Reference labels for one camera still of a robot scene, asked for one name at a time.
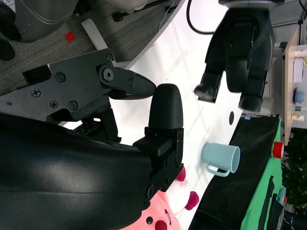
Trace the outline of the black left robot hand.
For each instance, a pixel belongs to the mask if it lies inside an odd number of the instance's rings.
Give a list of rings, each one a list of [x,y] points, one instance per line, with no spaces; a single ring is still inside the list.
[[[200,101],[214,103],[225,73],[228,90],[241,94],[239,108],[259,112],[273,50],[268,9],[230,8],[212,36],[194,93]]]

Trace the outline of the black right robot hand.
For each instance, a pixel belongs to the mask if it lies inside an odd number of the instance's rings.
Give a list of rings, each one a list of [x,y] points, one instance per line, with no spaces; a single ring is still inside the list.
[[[113,65],[110,49],[24,72],[0,95],[0,227],[118,230],[183,169],[178,87]],[[121,144],[110,100],[151,98],[144,137]]]

